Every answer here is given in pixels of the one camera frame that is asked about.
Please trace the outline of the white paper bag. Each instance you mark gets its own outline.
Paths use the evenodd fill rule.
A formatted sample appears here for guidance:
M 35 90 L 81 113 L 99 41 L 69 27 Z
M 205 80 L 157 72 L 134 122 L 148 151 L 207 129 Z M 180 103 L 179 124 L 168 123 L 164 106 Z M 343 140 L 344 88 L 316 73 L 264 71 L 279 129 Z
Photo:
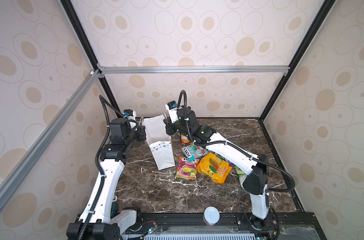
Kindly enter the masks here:
M 175 166 L 171 136 L 166 133 L 164 120 L 165 117 L 163 115 L 143 120 L 146 142 L 158 170 L 164 170 Z

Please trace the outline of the pink fruit candy packet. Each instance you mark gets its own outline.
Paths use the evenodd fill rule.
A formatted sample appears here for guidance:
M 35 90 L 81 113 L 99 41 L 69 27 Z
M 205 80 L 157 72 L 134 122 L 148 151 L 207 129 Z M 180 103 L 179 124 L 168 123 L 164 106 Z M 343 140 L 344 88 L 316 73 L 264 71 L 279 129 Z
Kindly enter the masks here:
M 196 180 L 197 179 L 197 167 L 200 160 L 194 159 L 190 161 L 185 157 L 179 157 L 179 164 L 175 177 L 177 179 L 184 180 Z

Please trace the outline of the yellow snack bag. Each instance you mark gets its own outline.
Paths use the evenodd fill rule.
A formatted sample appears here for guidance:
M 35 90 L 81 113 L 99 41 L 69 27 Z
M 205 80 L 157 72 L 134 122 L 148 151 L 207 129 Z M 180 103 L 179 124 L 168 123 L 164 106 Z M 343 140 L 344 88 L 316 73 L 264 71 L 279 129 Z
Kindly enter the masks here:
M 223 184 L 232 170 L 226 161 L 221 160 L 213 153 L 206 154 L 199 162 L 197 171 L 212 179 L 213 182 Z

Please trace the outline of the green packet near right arm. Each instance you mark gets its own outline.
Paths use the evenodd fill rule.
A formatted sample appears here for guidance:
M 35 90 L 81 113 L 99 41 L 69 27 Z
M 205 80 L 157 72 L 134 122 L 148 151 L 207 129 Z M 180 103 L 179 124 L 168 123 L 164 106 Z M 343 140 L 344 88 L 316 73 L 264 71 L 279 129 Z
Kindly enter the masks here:
M 243 182 L 246 180 L 248 175 L 245 174 L 238 166 L 234 166 L 234 167 L 235 167 L 235 170 L 237 172 L 237 176 L 239 178 L 241 190 L 245 191 L 245 188 L 243 186 Z

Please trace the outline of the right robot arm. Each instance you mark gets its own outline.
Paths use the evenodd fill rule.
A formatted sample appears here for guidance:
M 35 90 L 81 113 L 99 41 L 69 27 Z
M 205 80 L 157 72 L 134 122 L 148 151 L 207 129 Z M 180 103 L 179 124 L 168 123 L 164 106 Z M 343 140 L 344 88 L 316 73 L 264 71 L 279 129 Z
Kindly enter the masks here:
M 195 146 L 199 146 L 216 153 L 239 167 L 246 175 L 243 187 L 250 194 L 252 215 L 249 221 L 255 229 L 261 229 L 267 224 L 267 216 L 271 210 L 269 193 L 290 192 L 295 188 L 294 178 L 285 170 L 272 165 L 266 156 L 258 156 L 244 150 L 225 139 L 218 131 L 201 125 L 194 111 L 188 106 L 187 93 L 182 90 L 178 101 L 171 101 L 165 105 L 169 116 L 165 118 L 165 129 L 168 135 L 179 133 L 188 138 Z M 268 187 L 269 169 L 273 168 L 288 179 L 287 188 L 277 189 Z

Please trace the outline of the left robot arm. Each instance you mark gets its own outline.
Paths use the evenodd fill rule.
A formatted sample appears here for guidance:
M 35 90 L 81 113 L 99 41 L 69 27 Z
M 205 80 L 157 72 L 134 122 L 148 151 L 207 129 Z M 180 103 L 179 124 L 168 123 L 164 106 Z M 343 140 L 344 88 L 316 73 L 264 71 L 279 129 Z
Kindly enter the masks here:
M 134 119 L 132 110 L 122 114 L 114 109 L 119 118 L 110 120 L 107 109 L 114 107 L 103 96 L 99 99 L 107 130 L 95 156 L 98 176 L 83 213 L 67 228 L 70 240 L 121 240 L 127 230 L 138 231 L 142 227 L 140 208 L 125 208 L 114 217 L 111 208 L 133 144 L 146 140 L 145 126 Z

